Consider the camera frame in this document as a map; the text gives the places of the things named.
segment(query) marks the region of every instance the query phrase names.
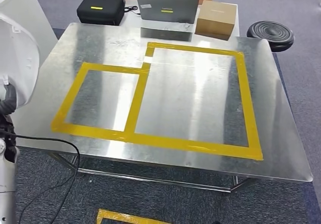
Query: black stool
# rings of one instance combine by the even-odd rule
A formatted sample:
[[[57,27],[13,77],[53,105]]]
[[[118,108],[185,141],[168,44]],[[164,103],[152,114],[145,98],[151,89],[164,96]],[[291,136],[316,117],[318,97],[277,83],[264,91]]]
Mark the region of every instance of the black stool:
[[[272,52],[283,52],[290,48],[294,43],[292,30],[277,22],[261,21],[250,26],[247,37],[267,39]]]

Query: brown box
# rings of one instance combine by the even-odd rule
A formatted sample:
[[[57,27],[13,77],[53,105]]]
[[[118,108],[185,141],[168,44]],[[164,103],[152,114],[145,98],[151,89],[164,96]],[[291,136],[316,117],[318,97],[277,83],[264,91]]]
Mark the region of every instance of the brown box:
[[[228,40],[235,24],[236,11],[236,5],[203,1],[195,34]]]

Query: stainless steel table top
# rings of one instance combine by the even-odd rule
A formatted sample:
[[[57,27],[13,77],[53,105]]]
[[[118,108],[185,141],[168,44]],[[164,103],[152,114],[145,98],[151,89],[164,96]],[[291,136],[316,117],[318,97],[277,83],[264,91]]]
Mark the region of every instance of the stainless steel table top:
[[[54,133],[50,123],[83,62],[141,67],[148,42],[243,52],[263,161]],[[247,146],[233,57],[155,49],[136,133]],[[66,122],[123,131],[138,76],[89,71]],[[212,170],[238,176],[312,181],[302,143],[265,40],[193,36],[191,42],[140,37],[140,29],[69,25],[40,69],[32,99],[12,115],[21,135],[63,138],[82,156]],[[64,143],[18,139],[21,147],[72,153]]]

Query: gray laptop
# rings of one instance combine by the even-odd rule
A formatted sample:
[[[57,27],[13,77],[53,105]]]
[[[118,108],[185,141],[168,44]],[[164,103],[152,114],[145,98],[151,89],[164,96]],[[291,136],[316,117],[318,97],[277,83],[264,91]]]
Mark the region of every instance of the gray laptop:
[[[137,0],[143,20],[194,24],[198,0]]]

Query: black carrying case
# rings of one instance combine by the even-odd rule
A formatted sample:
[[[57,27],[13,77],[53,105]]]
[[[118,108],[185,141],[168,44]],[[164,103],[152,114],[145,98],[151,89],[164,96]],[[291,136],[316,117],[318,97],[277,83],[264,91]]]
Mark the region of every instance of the black carrying case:
[[[125,0],[83,0],[77,9],[81,23],[118,26],[125,13]]]

